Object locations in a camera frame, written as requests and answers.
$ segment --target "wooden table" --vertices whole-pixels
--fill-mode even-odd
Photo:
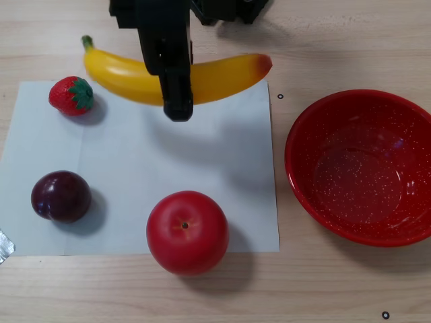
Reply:
[[[141,59],[137,32],[117,28],[108,0],[0,0],[0,151],[21,81],[85,76],[83,34]],[[430,322],[431,239],[383,250],[330,234],[294,198],[284,144],[301,111],[344,89],[381,89],[431,110],[431,1],[275,0],[252,26],[193,17],[191,35],[197,61],[273,58],[281,252],[228,254],[196,279],[165,273],[150,255],[10,258],[0,266],[0,322],[375,323],[383,311],[388,322]]]

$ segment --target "yellow banana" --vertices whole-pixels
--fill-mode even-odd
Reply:
[[[95,49],[89,36],[82,37],[88,75],[108,91],[126,99],[163,105],[157,76],[145,64]],[[272,68],[267,55],[251,54],[191,65],[191,89],[195,104],[220,100],[259,82]]]

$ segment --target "speckled red bowl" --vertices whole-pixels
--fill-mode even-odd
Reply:
[[[373,90],[323,98],[285,155],[296,197],[336,234],[381,247],[431,236],[431,116],[414,103]]]

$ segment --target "bowl rim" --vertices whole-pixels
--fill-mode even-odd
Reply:
[[[431,115],[425,111],[423,108],[418,106],[417,104],[406,100],[405,98],[402,98],[401,96],[397,96],[395,94],[391,94],[388,92],[378,91],[375,89],[349,89],[347,91],[337,92],[334,94],[330,94],[328,96],[325,96],[324,98],[321,98],[320,100],[317,100],[315,103],[311,104],[308,108],[306,108],[300,116],[295,120],[294,124],[292,125],[292,128],[290,129],[288,138],[286,140],[286,146],[284,151],[284,163],[285,163],[285,169],[286,173],[288,175],[288,180],[290,183],[290,186],[292,187],[292,190],[296,196],[296,198],[299,200],[300,204],[305,208],[305,210],[310,214],[317,222],[319,222],[323,227],[326,227],[328,230],[332,231],[333,233],[349,239],[353,242],[357,242],[360,244],[366,244],[368,246],[375,246],[375,247],[400,247],[400,246],[407,246],[409,244],[414,244],[416,242],[419,242],[421,240],[424,240],[426,238],[429,238],[431,236],[431,226],[424,230],[421,234],[417,234],[415,236],[412,236],[410,238],[397,238],[397,239],[390,239],[390,240],[379,240],[375,238],[364,238],[361,236],[357,236],[356,234],[352,234],[343,228],[339,227],[339,229],[335,229],[334,225],[326,220],[323,216],[319,214],[318,211],[307,201],[307,198],[304,196],[302,191],[297,189],[298,183],[296,181],[296,178],[294,176],[293,167],[292,167],[292,146],[294,139],[296,138],[296,135],[304,123],[304,121],[307,120],[307,118],[313,114],[314,111],[318,110],[328,102],[342,98],[345,96],[351,96],[351,95],[367,95],[367,96],[375,96],[379,98],[387,98],[396,100],[398,103],[401,103],[405,105],[406,107],[414,110],[417,112],[420,116],[425,118],[430,124],[431,124]]]

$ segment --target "plum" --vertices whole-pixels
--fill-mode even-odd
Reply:
[[[78,174],[58,171],[42,177],[32,191],[32,206],[41,217],[72,223],[83,217],[92,200],[87,182]]]

